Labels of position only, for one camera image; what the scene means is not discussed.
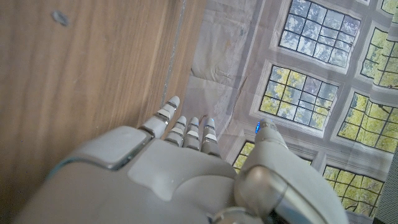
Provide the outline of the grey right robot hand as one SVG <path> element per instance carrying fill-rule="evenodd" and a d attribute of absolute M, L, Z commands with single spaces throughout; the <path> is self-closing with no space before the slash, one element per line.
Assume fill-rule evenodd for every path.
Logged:
<path fill-rule="evenodd" d="M 215 123 L 180 117 L 172 97 L 141 127 L 88 141 L 50 172 L 16 223 L 347 223 L 323 176 L 289 150 L 271 119 L 235 169 Z"/>

